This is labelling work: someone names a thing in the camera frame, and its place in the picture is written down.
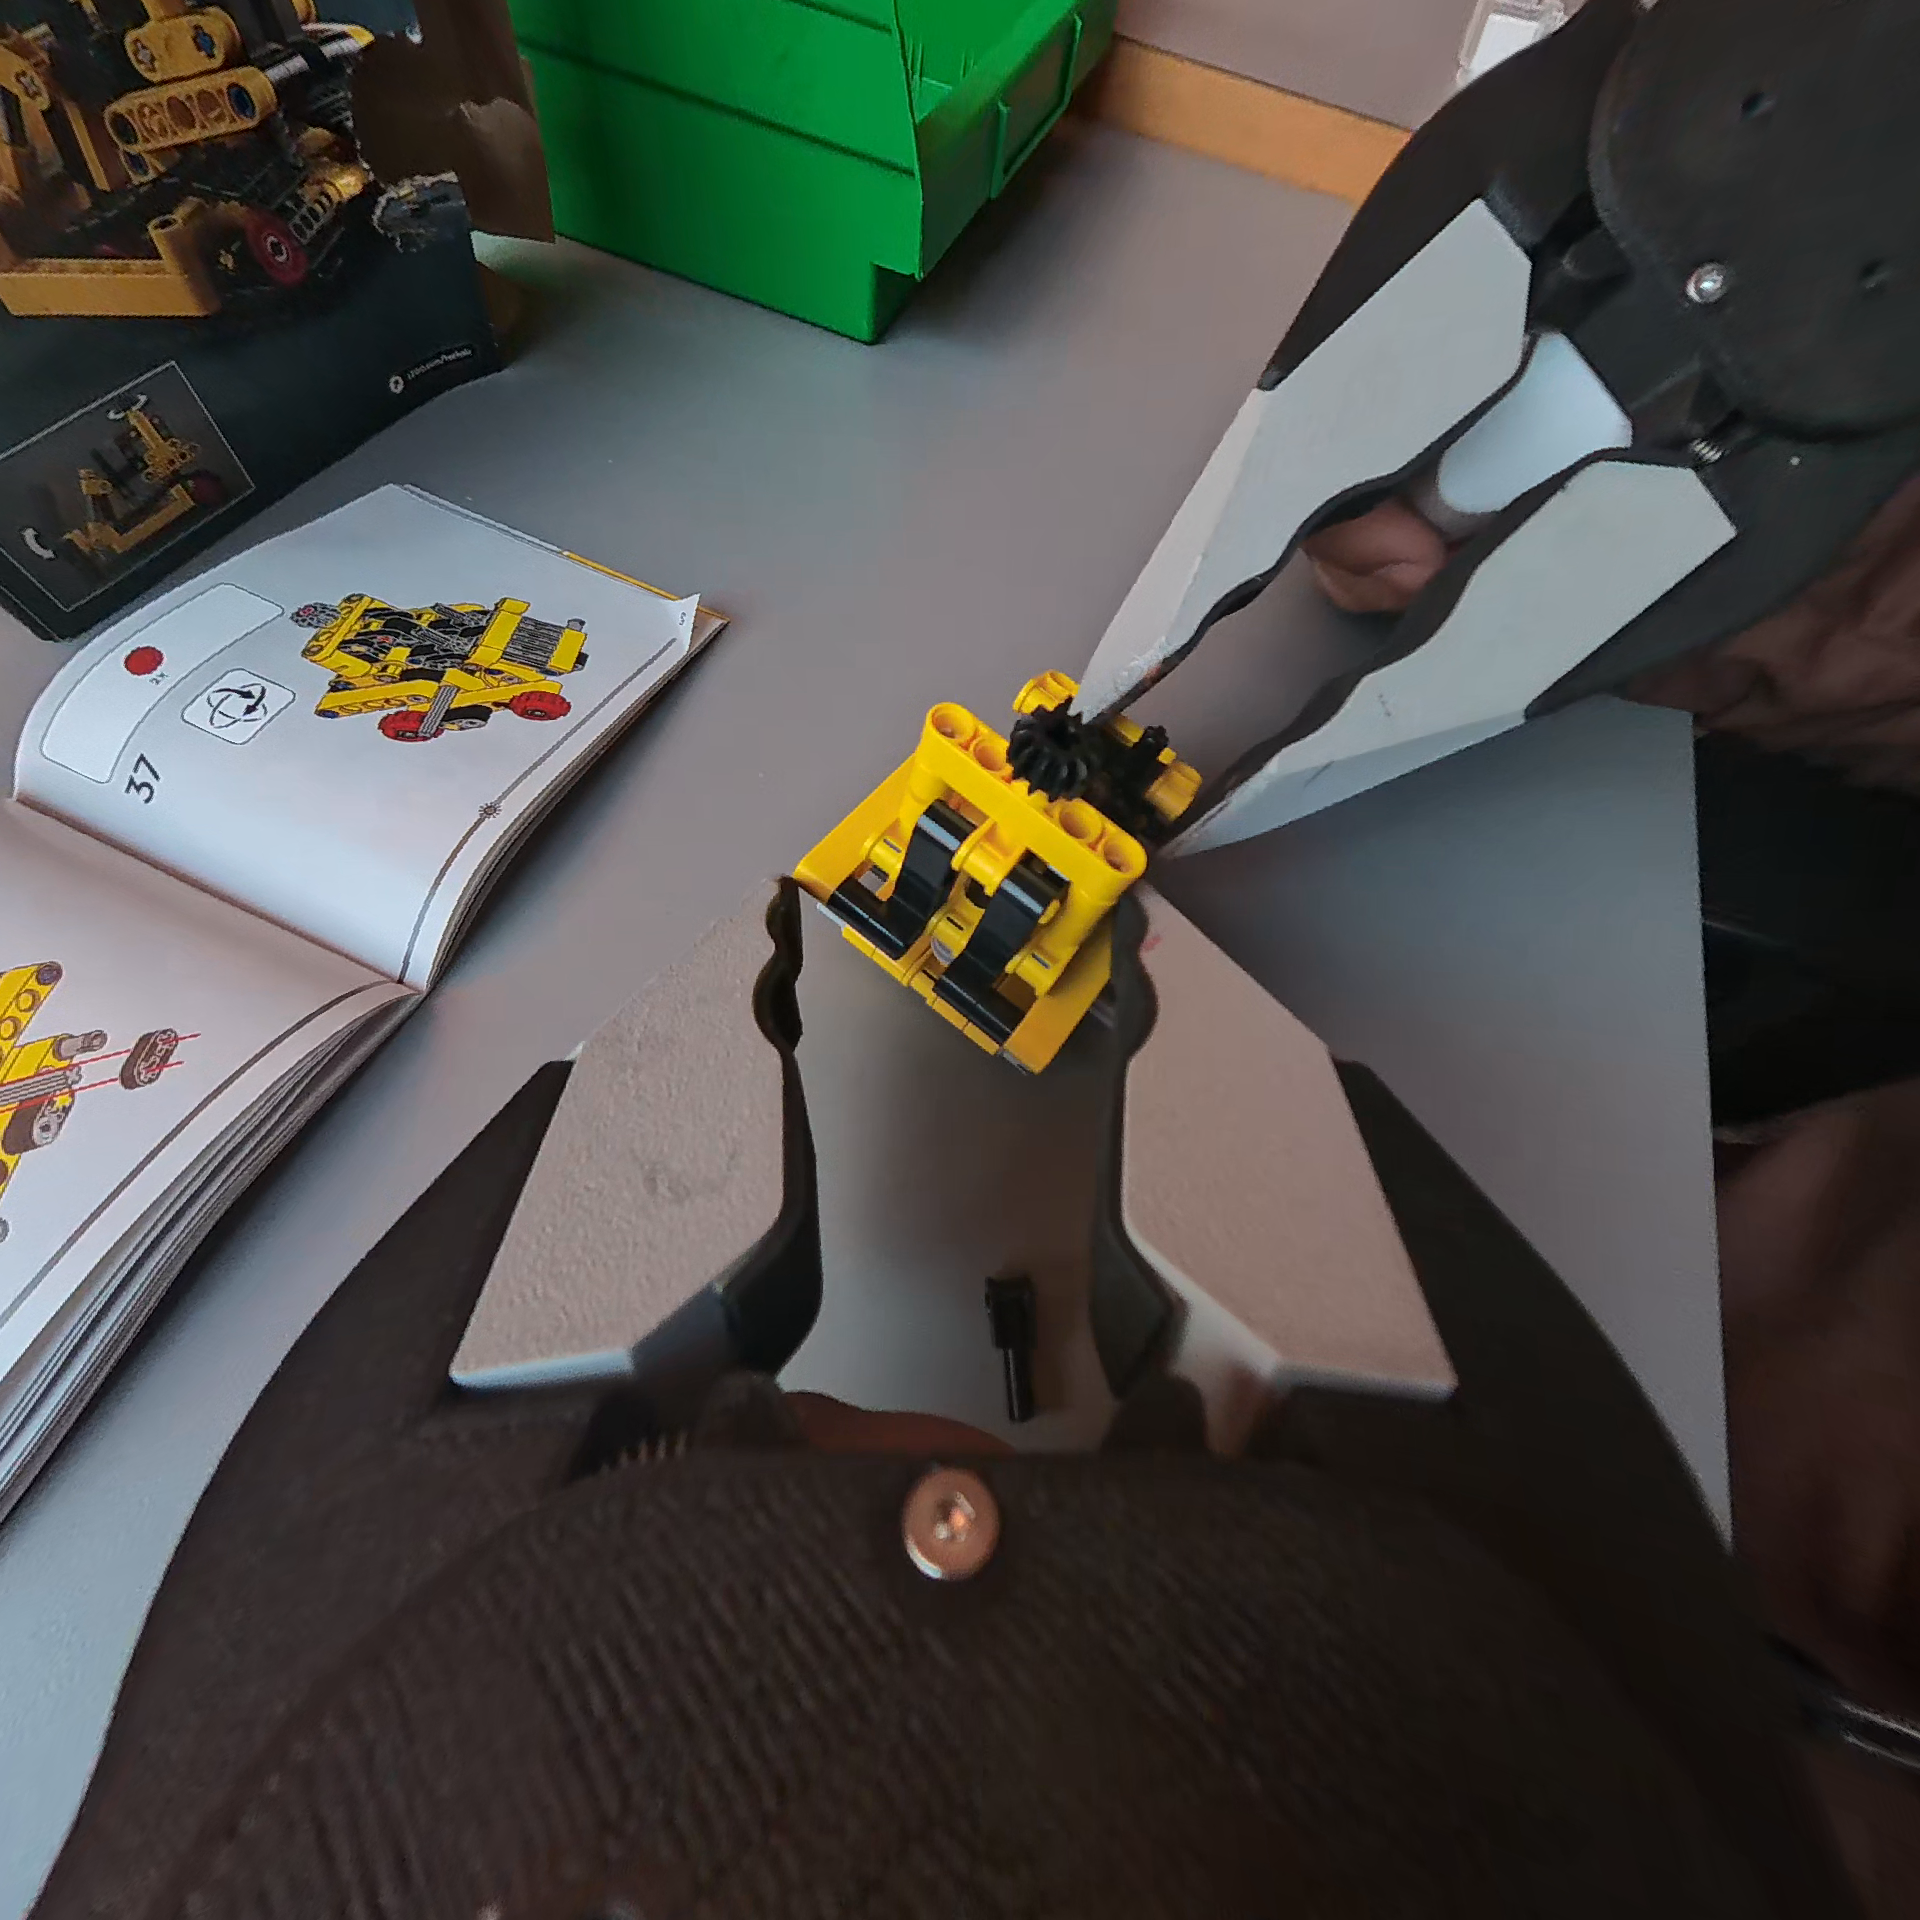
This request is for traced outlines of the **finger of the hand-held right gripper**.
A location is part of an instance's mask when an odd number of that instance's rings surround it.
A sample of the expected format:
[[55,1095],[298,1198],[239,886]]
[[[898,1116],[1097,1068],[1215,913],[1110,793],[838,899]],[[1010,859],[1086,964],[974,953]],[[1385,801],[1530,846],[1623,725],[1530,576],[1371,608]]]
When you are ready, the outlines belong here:
[[1082,712],[1118,712],[1171,668],[1242,587],[1260,592],[1309,521],[1377,483],[1428,463],[1487,403],[1523,384],[1502,429],[1492,507],[1631,425],[1569,342],[1526,375],[1530,254],[1482,200],[1466,205],[1324,342],[1249,393],[1124,593],[1079,680]]
[[1362,676],[1331,720],[1277,747],[1171,853],[1297,822],[1517,727],[1737,525],[1684,463],[1594,459],[1477,565],[1436,633]]

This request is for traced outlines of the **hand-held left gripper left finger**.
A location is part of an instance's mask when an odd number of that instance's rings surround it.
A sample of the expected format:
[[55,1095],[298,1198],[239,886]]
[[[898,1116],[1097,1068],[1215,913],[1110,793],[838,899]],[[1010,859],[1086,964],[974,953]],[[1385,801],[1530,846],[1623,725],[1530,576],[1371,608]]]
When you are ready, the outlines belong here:
[[799,899],[767,880],[571,1060],[449,1376],[468,1390],[781,1369],[823,1303]]

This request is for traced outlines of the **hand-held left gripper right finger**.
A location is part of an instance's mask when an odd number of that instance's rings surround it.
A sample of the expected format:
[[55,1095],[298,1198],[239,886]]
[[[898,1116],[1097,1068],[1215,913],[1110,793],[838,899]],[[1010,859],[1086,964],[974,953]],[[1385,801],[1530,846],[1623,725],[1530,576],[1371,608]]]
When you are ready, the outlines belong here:
[[1118,1400],[1293,1384],[1443,1400],[1455,1372],[1329,1046],[1151,886],[1110,921],[1087,1317]]

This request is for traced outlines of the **yellow black lego model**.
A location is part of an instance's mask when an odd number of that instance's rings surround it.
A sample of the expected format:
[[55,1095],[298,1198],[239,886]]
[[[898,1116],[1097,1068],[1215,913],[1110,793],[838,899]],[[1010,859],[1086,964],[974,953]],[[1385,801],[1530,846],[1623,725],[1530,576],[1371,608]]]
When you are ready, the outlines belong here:
[[1110,917],[1202,776],[1163,727],[1022,686],[1009,736],[929,709],[917,750],[798,863],[846,940],[975,1046],[1043,1071],[1110,980]]

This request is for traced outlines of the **small black lego pin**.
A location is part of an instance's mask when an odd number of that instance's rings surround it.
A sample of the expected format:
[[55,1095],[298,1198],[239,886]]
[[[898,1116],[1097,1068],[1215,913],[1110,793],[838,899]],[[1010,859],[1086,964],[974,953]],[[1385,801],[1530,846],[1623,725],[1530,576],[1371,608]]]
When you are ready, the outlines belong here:
[[1041,1348],[1041,1296],[1028,1276],[985,1281],[993,1344],[999,1356],[1005,1417],[1026,1424],[1037,1413],[1036,1356]]

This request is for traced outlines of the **open lego instruction booklet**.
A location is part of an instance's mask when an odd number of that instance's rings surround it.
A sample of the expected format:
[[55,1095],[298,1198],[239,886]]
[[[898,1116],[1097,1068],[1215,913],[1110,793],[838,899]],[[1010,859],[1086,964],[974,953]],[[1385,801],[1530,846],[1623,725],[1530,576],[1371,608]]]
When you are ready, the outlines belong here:
[[727,625],[411,487],[73,655],[3,805],[3,1511],[177,1273]]

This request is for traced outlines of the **dark lego set box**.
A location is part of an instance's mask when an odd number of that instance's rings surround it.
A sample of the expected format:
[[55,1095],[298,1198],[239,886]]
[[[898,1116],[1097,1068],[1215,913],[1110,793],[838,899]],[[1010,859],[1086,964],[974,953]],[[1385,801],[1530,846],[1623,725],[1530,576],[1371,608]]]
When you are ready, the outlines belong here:
[[550,238],[498,3],[3,5],[3,599],[70,639],[498,365]]

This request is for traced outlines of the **person's right hand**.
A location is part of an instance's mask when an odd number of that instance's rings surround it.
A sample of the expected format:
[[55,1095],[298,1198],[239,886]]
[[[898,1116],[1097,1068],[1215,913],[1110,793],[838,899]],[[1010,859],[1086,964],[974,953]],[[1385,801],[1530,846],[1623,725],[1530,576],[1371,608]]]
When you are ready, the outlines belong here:
[[1450,541],[1405,500],[1388,499],[1315,533],[1302,553],[1325,599],[1358,616],[1405,611],[1451,557]]

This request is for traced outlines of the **clear plastic piece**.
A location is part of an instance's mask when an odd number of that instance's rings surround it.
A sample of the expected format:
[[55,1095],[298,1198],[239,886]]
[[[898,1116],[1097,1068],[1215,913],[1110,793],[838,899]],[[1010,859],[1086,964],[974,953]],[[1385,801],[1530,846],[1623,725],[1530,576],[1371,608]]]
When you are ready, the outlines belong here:
[[1574,8],[1577,3],[1558,0],[1477,3],[1462,31],[1455,85],[1474,85],[1505,59],[1561,30]]

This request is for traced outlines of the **wooden ledge strip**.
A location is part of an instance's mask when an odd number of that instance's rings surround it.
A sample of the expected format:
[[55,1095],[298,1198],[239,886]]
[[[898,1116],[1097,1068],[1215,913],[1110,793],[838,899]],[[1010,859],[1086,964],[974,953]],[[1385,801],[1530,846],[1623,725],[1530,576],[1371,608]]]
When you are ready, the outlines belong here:
[[1350,205],[1411,139],[1374,116],[1119,35],[1073,111]]

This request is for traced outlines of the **person's dark clothing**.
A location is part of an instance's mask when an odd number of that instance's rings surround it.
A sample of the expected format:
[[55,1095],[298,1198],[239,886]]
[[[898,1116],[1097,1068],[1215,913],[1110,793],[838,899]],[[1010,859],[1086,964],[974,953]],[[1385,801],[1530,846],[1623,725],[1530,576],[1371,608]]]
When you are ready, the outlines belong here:
[[1735,1545],[1812,1727],[1915,1775],[1915,797],[1697,737]]

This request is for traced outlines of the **green plastic storage bin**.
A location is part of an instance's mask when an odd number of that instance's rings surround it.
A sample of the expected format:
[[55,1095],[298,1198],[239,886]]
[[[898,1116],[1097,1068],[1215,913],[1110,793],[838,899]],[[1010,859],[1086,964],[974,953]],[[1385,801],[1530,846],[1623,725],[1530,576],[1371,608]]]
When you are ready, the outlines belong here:
[[513,3],[556,229],[876,342],[1116,3]]

